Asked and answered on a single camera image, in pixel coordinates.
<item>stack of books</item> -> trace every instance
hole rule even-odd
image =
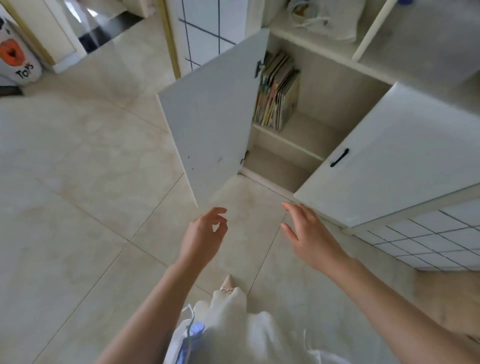
[[[297,106],[300,71],[282,51],[270,58],[262,72],[253,122],[280,132]]]

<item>pink shoe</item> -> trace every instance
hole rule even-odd
[[[225,293],[232,293],[235,286],[233,285],[232,275],[229,274],[223,281],[222,287],[220,290]]]

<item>cabinet door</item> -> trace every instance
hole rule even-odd
[[[268,32],[260,30],[158,93],[198,206],[241,169]]]
[[[353,227],[480,183],[479,151],[478,116],[396,84],[294,196]]]

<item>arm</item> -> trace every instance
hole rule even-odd
[[[295,253],[333,280],[365,314],[403,364],[478,364],[480,359],[450,331],[431,320],[351,258],[313,210],[283,203],[297,234],[282,230]]]
[[[163,361],[185,299],[227,233],[227,220],[219,215],[226,211],[214,207],[189,224],[177,262],[167,269],[142,305],[101,353],[96,364]],[[213,232],[216,224],[220,225]]]

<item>white dress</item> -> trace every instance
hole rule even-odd
[[[199,301],[193,311],[193,322],[203,322],[205,329],[186,360],[189,364],[316,364],[321,363],[322,358],[327,362],[348,363],[336,355],[307,348],[295,335],[286,334],[268,312],[247,313],[247,296],[240,288],[231,294],[215,291],[210,304]],[[175,330],[164,364],[177,362],[190,323],[185,320]]]

